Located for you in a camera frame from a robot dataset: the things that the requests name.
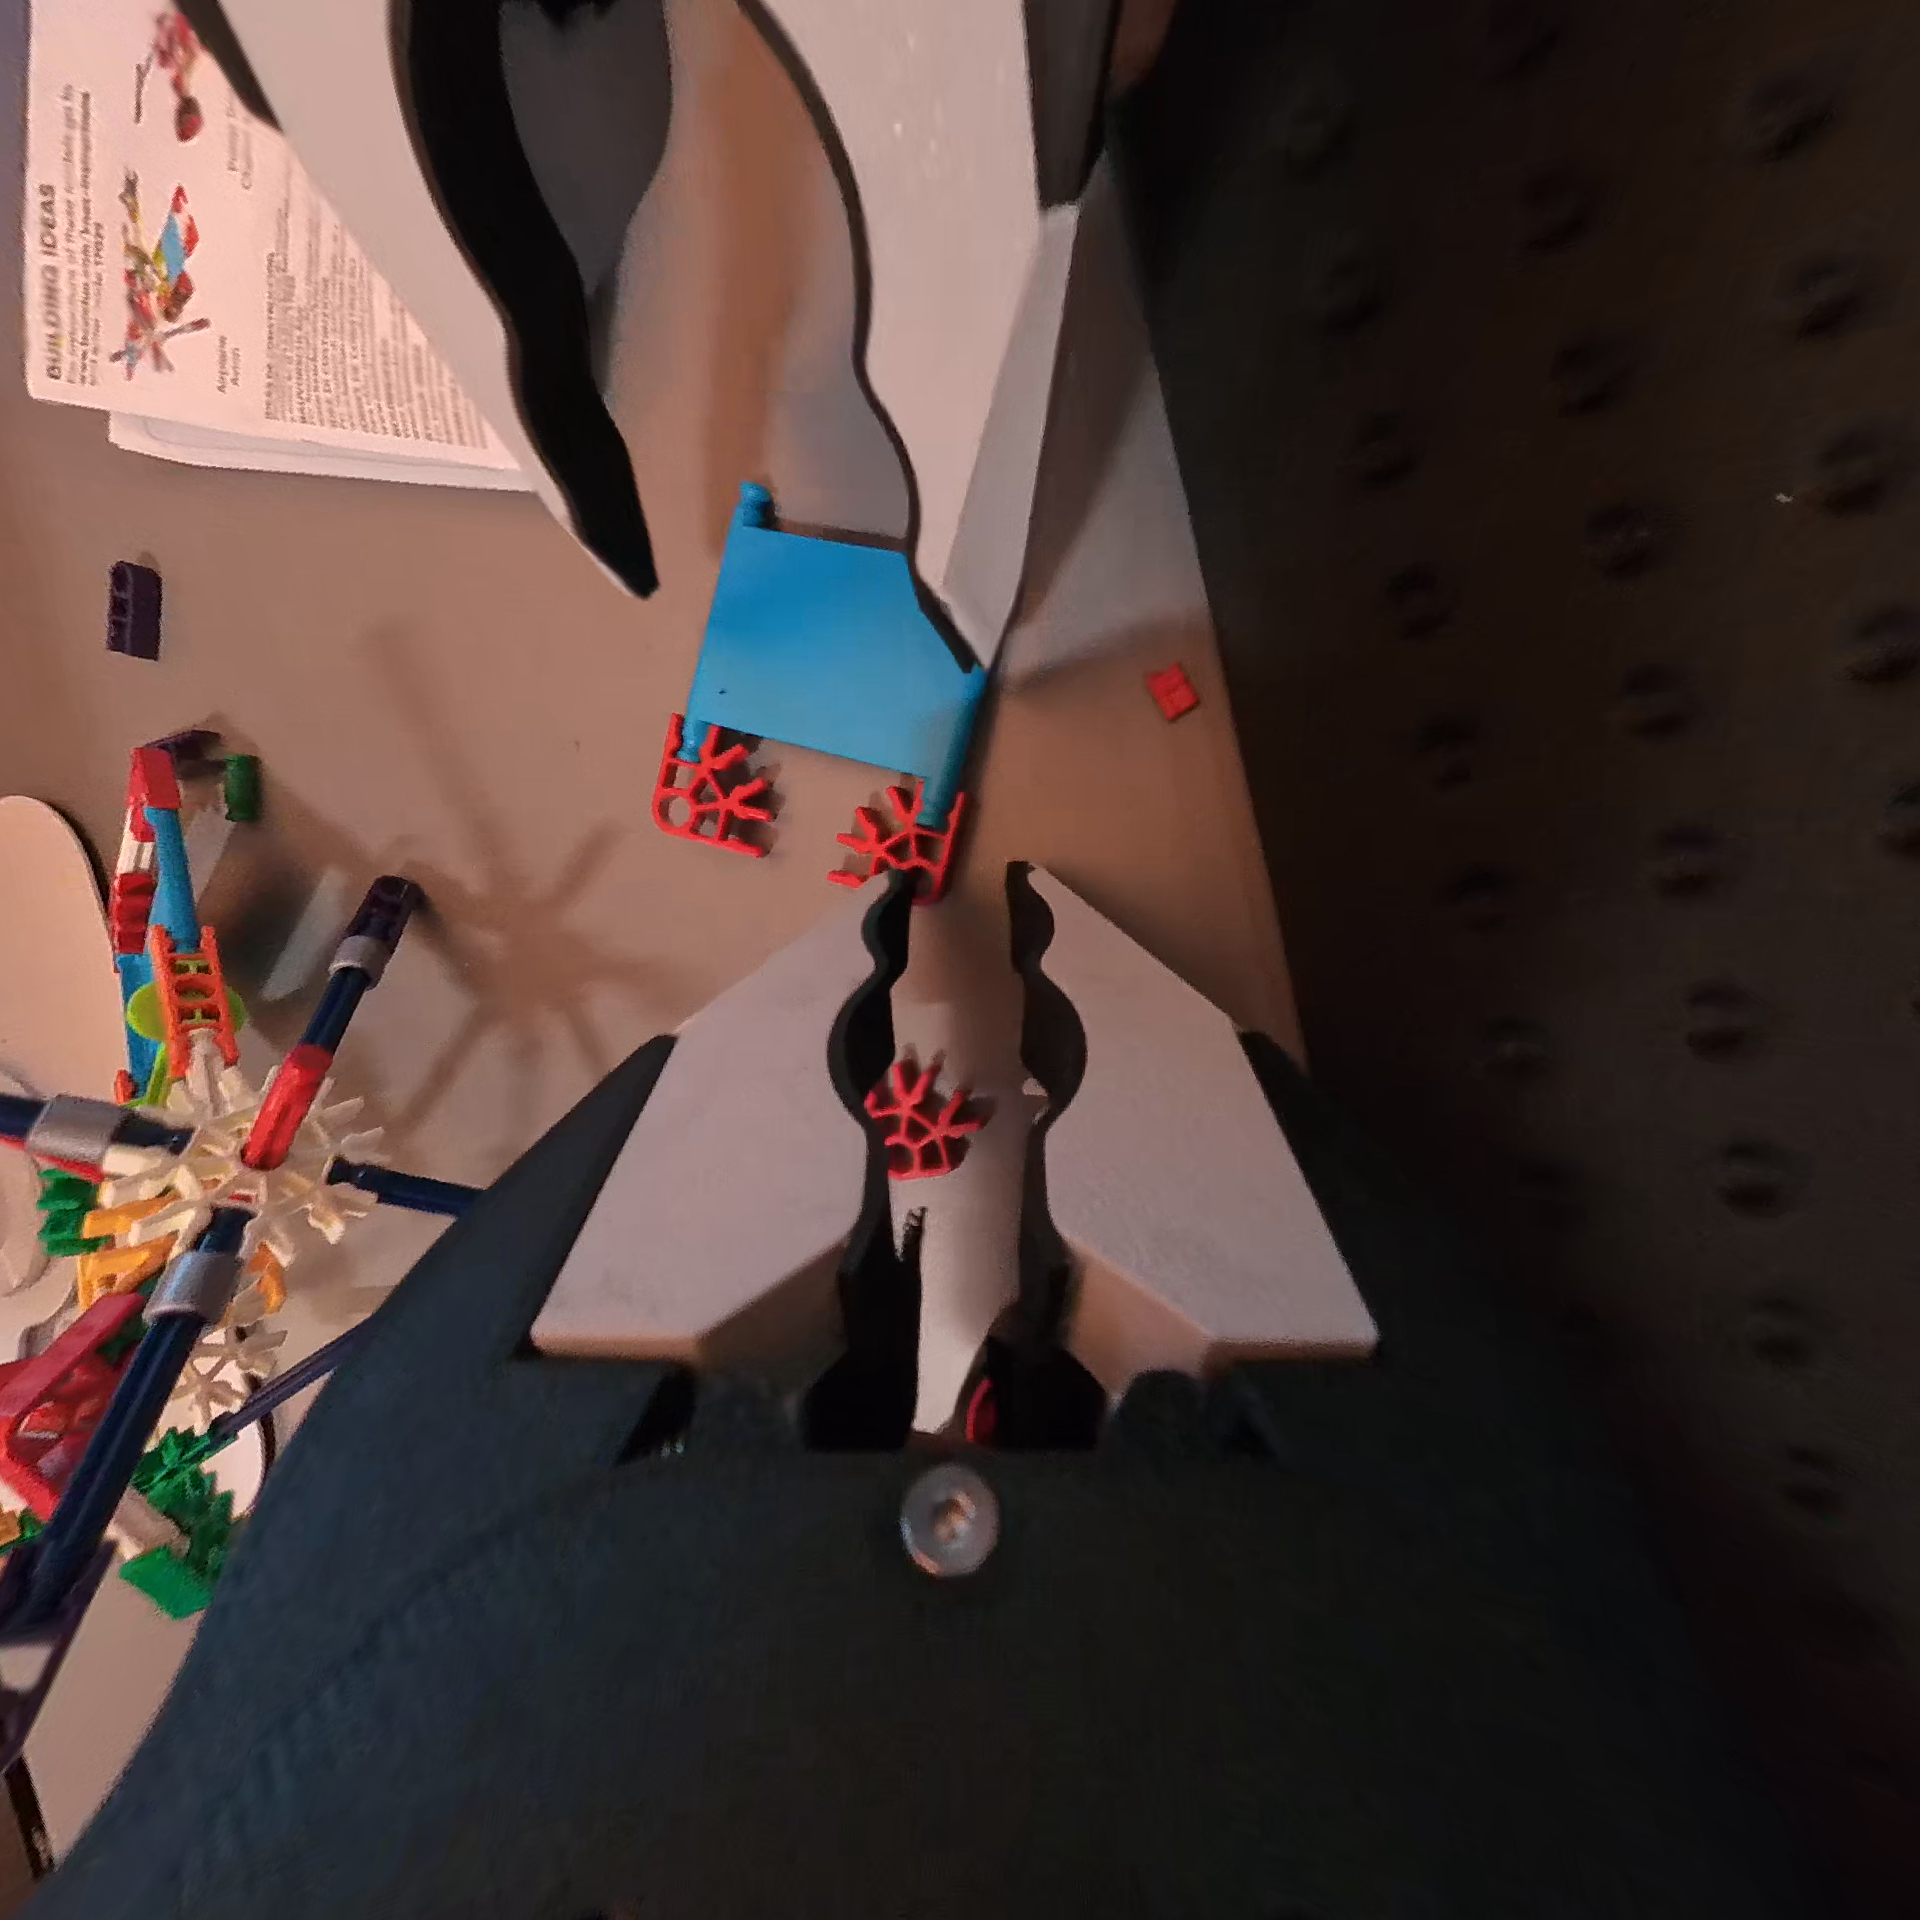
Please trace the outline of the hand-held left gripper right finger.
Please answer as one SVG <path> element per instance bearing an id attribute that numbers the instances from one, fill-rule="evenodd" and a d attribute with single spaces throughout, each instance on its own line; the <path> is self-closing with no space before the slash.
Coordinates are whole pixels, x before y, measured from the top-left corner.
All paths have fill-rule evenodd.
<path id="1" fill-rule="evenodd" d="M 1003 896 L 1041 1113 L 979 1437 L 1085 1450 L 1151 1379 L 1375 1355 L 1376 1317 L 1260 1074 L 1266 1036 L 1041 865 L 1012 863 Z"/>

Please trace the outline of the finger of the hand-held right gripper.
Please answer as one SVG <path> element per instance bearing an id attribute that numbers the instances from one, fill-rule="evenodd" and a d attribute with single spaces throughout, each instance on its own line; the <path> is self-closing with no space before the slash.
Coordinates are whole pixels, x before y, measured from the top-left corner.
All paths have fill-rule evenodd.
<path id="1" fill-rule="evenodd" d="M 991 5 L 985 34 L 932 5 Z M 1025 579 L 1081 199 L 1044 209 L 1020 2 L 749 5 L 855 240 L 855 370 L 909 493 L 907 557 L 992 667 Z"/>
<path id="2" fill-rule="evenodd" d="M 595 363 L 588 277 L 522 141 L 504 5 L 240 2 L 277 130 L 520 471 L 623 591 L 658 587 Z"/>

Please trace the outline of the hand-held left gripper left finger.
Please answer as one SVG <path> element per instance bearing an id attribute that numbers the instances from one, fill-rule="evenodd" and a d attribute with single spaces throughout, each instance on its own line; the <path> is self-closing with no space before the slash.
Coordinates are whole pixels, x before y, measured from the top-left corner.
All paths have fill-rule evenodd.
<path id="1" fill-rule="evenodd" d="M 532 1323 L 545 1355 L 793 1391 L 824 1450 L 897 1450 L 919 1397 L 922 1228 L 869 1096 L 897 1060 L 905 876 L 853 896 L 666 1042 Z"/>

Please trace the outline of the red connector with green clip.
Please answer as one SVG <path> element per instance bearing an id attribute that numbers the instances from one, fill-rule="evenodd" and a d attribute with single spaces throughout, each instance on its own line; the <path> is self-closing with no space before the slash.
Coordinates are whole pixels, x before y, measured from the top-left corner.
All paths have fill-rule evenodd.
<path id="1" fill-rule="evenodd" d="M 938 824 L 922 819 L 922 781 L 887 784 L 879 801 L 855 807 L 853 826 L 834 836 L 843 850 L 828 882 L 857 890 L 876 877 L 905 876 L 916 906 L 948 893 L 956 850 L 970 817 L 970 794 L 959 791 Z"/>

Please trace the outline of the red fan connector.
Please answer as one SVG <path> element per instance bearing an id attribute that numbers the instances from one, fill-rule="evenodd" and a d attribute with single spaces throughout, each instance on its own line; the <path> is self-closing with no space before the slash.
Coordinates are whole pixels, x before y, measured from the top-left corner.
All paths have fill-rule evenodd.
<path id="1" fill-rule="evenodd" d="M 682 843 L 748 859 L 770 855 L 776 787 L 752 763 L 752 748 L 717 725 L 667 716 L 651 791 L 651 819 Z"/>
<path id="2" fill-rule="evenodd" d="M 922 1060 L 899 1053 L 882 1079 L 867 1093 L 867 1115 L 880 1127 L 889 1180 L 916 1184 L 959 1171 L 991 1121 L 991 1108 L 972 1088 L 947 1088 L 944 1059 Z"/>

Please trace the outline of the blue panel piece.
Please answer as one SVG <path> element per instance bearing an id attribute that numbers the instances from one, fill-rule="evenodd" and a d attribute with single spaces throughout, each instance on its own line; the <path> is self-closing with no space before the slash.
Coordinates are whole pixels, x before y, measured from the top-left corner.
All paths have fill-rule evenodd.
<path id="1" fill-rule="evenodd" d="M 746 482 L 716 579 L 683 722 L 857 762 L 919 781 L 914 824 L 963 796 L 987 667 L 925 613 L 905 554 L 778 529 Z"/>

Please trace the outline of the instruction booklet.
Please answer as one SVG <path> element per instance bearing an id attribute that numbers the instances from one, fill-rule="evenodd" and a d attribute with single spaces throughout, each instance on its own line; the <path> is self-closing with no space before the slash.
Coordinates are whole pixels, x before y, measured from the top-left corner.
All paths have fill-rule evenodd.
<path id="1" fill-rule="evenodd" d="M 532 492 L 179 5 L 28 5 L 24 377 L 175 465 Z"/>

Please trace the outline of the black perforated panel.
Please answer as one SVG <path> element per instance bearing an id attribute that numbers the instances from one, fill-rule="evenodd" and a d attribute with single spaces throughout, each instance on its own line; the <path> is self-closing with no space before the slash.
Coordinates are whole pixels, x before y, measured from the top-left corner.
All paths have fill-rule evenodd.
<path id="1" fill-rule="evenodd" d="M 1315 1082 L 1915 1916 L 1915 5 L 1175 5 L 1116 151 Z"/>

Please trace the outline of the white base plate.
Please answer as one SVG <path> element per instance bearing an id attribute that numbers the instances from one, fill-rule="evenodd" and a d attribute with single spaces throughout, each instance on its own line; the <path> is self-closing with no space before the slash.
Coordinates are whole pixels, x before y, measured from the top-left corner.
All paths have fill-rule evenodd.
<path id="1" fill-rule="evenodd" d="M 127 1059 L 112 949 L 90 852 L 39 801 L 3 801 L 5 1090 L 108 1098 Z M 108 1573 L 25 1744 L 52 1859 L 69 1852 L 175 1685 L 196 1620 Z"/>

